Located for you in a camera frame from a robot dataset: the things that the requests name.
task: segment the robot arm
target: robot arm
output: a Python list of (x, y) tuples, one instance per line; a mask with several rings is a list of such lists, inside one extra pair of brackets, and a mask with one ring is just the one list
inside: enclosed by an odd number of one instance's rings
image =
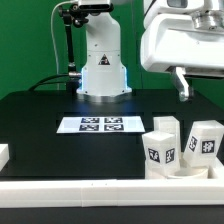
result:
[[(69, 17), (70, 25), (73, 23), (77, 28), (85, 25), (86, 28), (87, 62), (82, 69), (82, 85), (77, 90), (81, 99), (113, 102), (131, 92), (127, 86), (126, 68), (121, 63), (120, 26), (109, 14), (113, 2), (124, 4), (128, 1), (79, 0), (61, 13), (63, 19)], [(72, 48), (71, 40), (69, 32), (69, 49)]]
[(223, 0), (145, 0), (141, 63), (171, 73), (180, 100), (191, 98), (185, 77), (224, 78)]

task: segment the marker sheet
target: marker sheet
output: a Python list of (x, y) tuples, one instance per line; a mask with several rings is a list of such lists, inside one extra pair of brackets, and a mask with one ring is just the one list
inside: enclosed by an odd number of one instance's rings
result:
[(141, 117), (64, 117), (57, 133), (145, 132)]

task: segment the black-and-white pattern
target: black-and-white pattern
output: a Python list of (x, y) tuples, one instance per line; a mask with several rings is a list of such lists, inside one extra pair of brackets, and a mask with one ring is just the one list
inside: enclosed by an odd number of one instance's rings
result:
[(123, 124), (106, 124), (104, 125), (104, 131), (124, 131)]
[(166, 151), (166, 163), (171, 163), (175, 159), (175, 149)]
[(79, 131), (99, 131), (99, 125), (81, 124)]
[(215, 141), (202, 141), (202, 154), (215, 153)]
[(100, 123), (100, 118), (97, 117), (83, 117), (81, 123), (84, 124), (96, 124)]
[(99, 65), (110, 65), (110, 62), (105, 54), (101, 58)]
[(190, 144), (189, 144), (189, 148), (194, 152), (194, 150), (195, 150), (195, 148), (196, 148), (196, 146), (197, 146), (197, 142), (198, 142), (198, 140), (194, 137), (194, 136), (192, 136), (192, 138), (191, 138), (191, 141), (190, 141)]
[(105, 117), (104, 118), (105, 124), (121, 124), (123, 123), (122, 117)]
[(160, 163), (159, 152), (153, 149), (149, 150), (149, 158), (157, 163)]

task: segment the block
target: block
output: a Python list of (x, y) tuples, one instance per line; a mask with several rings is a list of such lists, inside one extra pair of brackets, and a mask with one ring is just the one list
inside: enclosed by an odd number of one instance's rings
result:
[(152, 131), (142, 135), (146, 163), (150, 171), (167, 176), (180, 169), (175, 135)]
[(82, 187), (82, 206), (117, 206), (117, 181), (85, 181)]
[(176, 149), (178, 157), (181, 157), (180, 122), (173, 116), (154, 117), (154, 131), (174, 134), (176, 138)]
[(168, 175), (167, 179), (207, 179), (208, 169), (208, 166), (191, 167), (181, 156), (180, 170), (173, 175)]
[(224, 126), (215, 120), (193, 123), (183, 158), (191, 167), (208, 166), (214, 163)]
[(9, 160), (9, 148), (7, 144), (0, 144), (0, 171)]
[(152, 179), (166, 179), (165, 176), (154, 172), (152, 170), (149, 169), (147, 162), (145, 161), (145, 179), (146, 180), (152, 180)]

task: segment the black table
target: black table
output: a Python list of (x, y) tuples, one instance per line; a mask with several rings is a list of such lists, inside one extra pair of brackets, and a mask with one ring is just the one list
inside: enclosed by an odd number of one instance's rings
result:
[[(144, 178), (141, 133), (56, 134), (64, 116), (141, 116), (146, 132), (153, 130), (153, 117), (174, 116), (181, 125), (182, 150), (194, 121), (224, 124), (224, 111), (199, 93), (181, 103), (175, 90), (135, 90), (130, 99), (110, 104), (80, 101), (65, 91), (11, 93), (0, 101), (0, 143), (10, 149), (1, 181)], [(224, 160), (223, 141), (218, 158)], [(0, 209), (0, 223), (222, 223), (223, 208)]]

